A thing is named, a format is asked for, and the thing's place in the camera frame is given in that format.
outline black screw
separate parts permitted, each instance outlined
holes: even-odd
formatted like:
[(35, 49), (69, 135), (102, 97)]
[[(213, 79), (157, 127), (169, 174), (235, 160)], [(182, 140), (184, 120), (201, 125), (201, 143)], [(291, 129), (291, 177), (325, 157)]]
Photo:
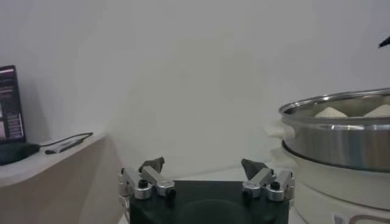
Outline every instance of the black screw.
[(271, 189), (275, 190), (275, 191), (279, 190), (280, 189), (280, 183), (276, 182), (276, 181), (272, 182), (271, 183)]
[(148, 184), (147, 180), (140, 179), (139, 182), (138, 182), (138, 187), (139, 188), (145, 188), (145, 187), (147, 187), (147, 184)]

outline white wall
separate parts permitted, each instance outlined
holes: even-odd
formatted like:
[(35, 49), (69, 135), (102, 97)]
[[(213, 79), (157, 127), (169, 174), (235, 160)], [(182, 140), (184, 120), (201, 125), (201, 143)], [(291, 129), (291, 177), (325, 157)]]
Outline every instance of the white wall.
[(261, 126), (318, 94), (387, 87), (387, 0), (3, 0), (0, 64), (31, 141), (108, 126), (123, 163), (188, 175), (262, 160)]

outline white electric cooker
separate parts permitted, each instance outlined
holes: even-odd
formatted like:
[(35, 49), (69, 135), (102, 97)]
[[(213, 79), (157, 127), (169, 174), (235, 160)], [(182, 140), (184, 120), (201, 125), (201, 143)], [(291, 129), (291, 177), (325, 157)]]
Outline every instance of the white electric cooker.
[[(364, 117), (381, 105), (390, 88), (314, 97), (281, 107), (282, 122), (266, 128), (283, 140), (275, 163), (295, 170), (307, 223), (390, 223), (390, 116)], [(315, 116), (326, 108), (347, 117)]]

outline black object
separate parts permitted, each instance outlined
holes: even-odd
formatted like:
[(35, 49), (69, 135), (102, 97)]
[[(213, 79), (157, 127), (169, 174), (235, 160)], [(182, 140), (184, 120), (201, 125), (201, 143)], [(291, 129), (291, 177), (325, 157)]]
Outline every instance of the black object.
[(271, 183), (271, 189), (275, 190), (275, 191), (279, 190), (280, 189), (280, 183), (276, 182), (276, 181), (272, 182)]
[(40, 149), (39, 145), (15, 142), (0, 145), (0, 165), (6, 165), (27, 158)]
[(241, 165), (244, 167), (248, 180), (252, 179), (262, 168), (268, 168), (264, 163), (255, 162), (249, 159), (242, 159)]
[(387, 39), (385, 39), (384, 41), (382, 41), (378, 48), (381, 48), (381, 47), (384, 47), (384, 46), (387, 46), (387, 45), (390, 45), (390, 37), (387, 37)]
[(145, 188), (145, 187), (147, 187), (147, 184), (148, 184), (147, 180), (140, 179), (139, 182), (138, 182), (138, 187), (139, 188)]
[(130, 198), (131, 224), (287, 224), (288, 201), (269, 201), (265, 194), (245, 206), (240, 181), (175, 181), (172, 206), (152, 194)]
[(163, 165), (165, 163), (164, 157), (159, 157), (157, 159), (153, 160), (147, 160), (144, 163), (142, 163), (141, 167), (138, 169), (139, 173), (142, 172), (142, 168), (145, 166), (151, 166), (153, 169), (155, 169), (158, 173), (161, 173), (161, 170), (163, 169)]
[(0, 68), (0, 144), (25, 142), (16, 67)]

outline silver metal bracket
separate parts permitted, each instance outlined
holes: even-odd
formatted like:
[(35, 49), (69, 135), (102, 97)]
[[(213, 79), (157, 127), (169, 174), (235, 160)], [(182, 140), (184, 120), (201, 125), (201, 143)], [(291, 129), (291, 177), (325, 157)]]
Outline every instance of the silver metal bracket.
[(267, 198), (271, 201), (289, 200), (294, 203), (295, 178), (290, 170), (281, 171), (276, 179), (267, 185)]
[(167, 199), (172, 199), (176, 196), (175, 182), (163, 177), (151, 166), (142, 168), (141, 177), (156, 187), (158, 195)]
[(275, 176), (273, 171), (268, 168), (262, 168), (252, 179), (243, 182), (243, 193), (249, 194), (249, 197), (257, 198), (261, 194), (261, 189), (273, 182)]

